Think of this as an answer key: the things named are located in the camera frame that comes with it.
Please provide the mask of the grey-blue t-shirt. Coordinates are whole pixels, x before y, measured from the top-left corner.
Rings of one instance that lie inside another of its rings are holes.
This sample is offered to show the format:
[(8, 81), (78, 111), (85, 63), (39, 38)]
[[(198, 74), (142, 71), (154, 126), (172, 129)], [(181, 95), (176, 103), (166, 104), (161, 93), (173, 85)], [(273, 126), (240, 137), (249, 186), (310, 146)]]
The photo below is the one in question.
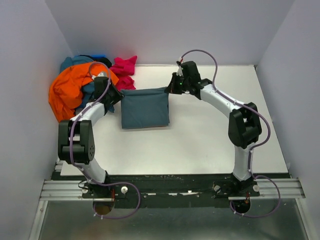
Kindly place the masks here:
[(155, 128), (169, 125), (169, 94), (164, 87), (121, 91), (121, 127), (128, 129)]

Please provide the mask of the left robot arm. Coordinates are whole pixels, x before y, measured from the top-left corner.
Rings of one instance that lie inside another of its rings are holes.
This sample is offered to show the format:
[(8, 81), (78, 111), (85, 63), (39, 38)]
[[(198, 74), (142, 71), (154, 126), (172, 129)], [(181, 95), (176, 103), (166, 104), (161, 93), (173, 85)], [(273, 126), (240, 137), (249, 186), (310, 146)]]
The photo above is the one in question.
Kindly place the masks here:
[(93, 79), (93, 101), (76, 116), (58, 125), (58, 158), (77, 168), (89, 185), (111, 188), (109, 174), (95, 159), (93, 126), (120, 102), (124, 95), (107, 76)]

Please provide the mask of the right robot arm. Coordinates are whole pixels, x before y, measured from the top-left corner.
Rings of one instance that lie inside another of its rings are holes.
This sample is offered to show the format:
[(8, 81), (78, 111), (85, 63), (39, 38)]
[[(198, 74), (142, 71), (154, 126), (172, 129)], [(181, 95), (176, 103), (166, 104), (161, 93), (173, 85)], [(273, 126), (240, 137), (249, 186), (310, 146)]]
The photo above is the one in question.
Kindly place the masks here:
[(178, 70), (172, 73), (169, 85), (164, 90), (168, 94), (190, 94), (215, 107), (228, 119), (228, 138), (234, 145), (234, 168), (226, 182), (215, 182), (216, 193), (231, 195), (240, 192), (251, 181), (251, 147), (262, 133), (261, 122), (256, 114), (257, 106), (238, 102), (214, 86), (214, 83), (202, 79), (194, 61), (177, 62)]

